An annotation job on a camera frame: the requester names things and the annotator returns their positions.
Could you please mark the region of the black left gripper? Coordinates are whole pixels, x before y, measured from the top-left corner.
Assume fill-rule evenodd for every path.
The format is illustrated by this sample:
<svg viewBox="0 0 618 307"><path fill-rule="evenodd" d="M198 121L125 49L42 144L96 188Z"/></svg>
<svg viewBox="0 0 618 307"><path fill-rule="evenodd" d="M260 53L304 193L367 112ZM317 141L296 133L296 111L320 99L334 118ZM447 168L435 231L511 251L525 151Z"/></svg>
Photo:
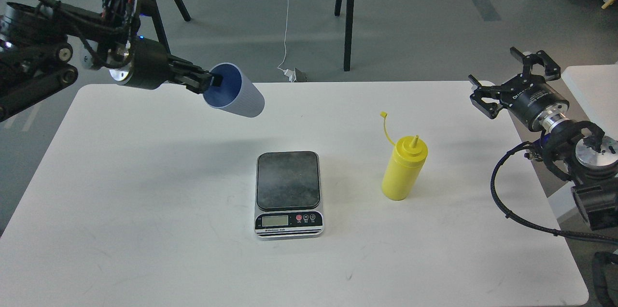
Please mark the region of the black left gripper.
<svg viewBox="0 0 618 307"><path fill-rule="evenodd" d="M178 56L168 56L166 48L157 41L137 37L131 47L130 64L110 70L117 85L154 90L167 81L195 94L203 94L206 86L215 83L215 76L209 71Z"/></svg>

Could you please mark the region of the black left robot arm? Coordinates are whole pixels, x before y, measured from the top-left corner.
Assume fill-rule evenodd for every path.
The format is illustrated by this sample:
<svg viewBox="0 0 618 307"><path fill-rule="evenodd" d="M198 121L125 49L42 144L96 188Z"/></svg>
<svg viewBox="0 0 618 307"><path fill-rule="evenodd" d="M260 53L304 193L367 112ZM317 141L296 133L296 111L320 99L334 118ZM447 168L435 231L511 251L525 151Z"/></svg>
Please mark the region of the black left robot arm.
<svg viewBox="0 0 618 307"><path fill-rule="evenodd" d="M183 85L196 94L220 86L221 75L173 56L164 38L139 35L140 17L158 17L153 0L102 0L102 12L90 12L58 0L37 6L9 2L1 17L1 120L71 86L79 77L70 64L79 39L85 68L108 68L121 86L153 90L164 83Z"/></svg>

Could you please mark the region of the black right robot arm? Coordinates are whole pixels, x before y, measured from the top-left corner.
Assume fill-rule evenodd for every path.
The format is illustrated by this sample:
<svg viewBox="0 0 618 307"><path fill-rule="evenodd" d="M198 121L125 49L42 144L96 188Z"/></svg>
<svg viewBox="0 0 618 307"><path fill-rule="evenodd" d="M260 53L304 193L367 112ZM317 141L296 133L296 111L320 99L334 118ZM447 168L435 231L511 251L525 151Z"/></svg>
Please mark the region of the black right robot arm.
<svg viewBox="0 0 618 307"><path fill-rule="evenodd" d="M516 47L510 54L522 71L501 85L482 85L470 75L472 104L490 119L507 110L528 131L539 132L534 142L525 141L510 149L493 168L490 193L508 219L528 228L572 240L616 245L617 239L596 234L617 226L617 142L597 124L569 119L569 101L549 82L561 77L559 65L543 50L524 54ZM570 193L590 233L558 230L537 225L514 213L496 190L496 177L507 160L520 151L544 164L558 179L572 182Z"/></svg>

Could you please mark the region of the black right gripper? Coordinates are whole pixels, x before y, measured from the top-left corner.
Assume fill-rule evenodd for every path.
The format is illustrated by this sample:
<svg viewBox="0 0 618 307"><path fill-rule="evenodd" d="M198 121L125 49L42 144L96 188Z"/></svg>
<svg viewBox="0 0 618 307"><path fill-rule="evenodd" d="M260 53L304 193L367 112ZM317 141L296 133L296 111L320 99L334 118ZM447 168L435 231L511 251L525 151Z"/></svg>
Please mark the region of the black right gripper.
<svg viewBox="0 0 618 307"><path fill-rule="evenodd" d="M524 54L513 46L510 54L522 64L521 73L502 85L482 85L470 74L468 80L473 90L469 98L473 106L491 120L502 109L507 109L528 131L542 131L538 116L547 108L559 109L562 113L569 109L569 102L547 84L561 78L561 68L543 50ZM533 74L535 65L543 67L543 74Z"/></svg>

